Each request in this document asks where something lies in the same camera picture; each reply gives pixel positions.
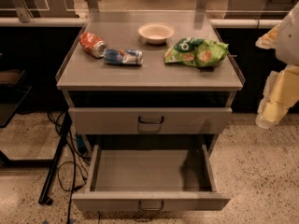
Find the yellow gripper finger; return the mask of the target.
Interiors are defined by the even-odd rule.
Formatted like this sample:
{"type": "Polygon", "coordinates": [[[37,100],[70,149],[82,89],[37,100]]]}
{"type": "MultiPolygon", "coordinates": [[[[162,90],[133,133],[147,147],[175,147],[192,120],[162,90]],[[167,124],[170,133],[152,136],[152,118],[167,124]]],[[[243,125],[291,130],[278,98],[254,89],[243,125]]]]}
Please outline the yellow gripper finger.
{"type": "Polygon", "coordinates": [[[266,34],[258,38],[255,46],[260,49],[274,49],[277,46],[277,35],[279,26],[276,25],[266,34]]]}
{"type": "Polygon", "coordinates": [[[258,114],[255,118],[257,126],[263,129],[271,129],[278,125],[288,112],[286,106],[275,100],[271,100],[271,94],[277,90],[282,73],[272,71],[263,88],[263,99],[258,107],[258,114]]]}

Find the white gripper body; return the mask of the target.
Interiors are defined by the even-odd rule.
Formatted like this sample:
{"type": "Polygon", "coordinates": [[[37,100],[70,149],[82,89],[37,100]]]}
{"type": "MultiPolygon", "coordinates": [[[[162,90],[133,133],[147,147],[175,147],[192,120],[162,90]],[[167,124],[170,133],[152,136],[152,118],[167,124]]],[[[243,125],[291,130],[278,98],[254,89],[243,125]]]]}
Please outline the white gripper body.
{"type": "Polygon", "coordinates": [[[299,66],[287,65],[280,74],[280,102],[293,107],[299,101],[299,66]]]}

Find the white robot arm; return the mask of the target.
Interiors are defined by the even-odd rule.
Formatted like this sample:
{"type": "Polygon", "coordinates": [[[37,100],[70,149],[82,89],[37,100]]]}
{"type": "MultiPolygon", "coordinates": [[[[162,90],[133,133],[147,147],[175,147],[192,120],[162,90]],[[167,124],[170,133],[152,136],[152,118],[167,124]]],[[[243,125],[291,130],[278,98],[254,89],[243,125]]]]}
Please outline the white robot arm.
{"type": "Polygon", "coordinates": [[[270,73],[258,107],[256,125],[270,129],[299,101],[299,3],[279,25],[261,36],[256,46],[274,49],[277,59],[287,64],[282,71],[270,73]]]}

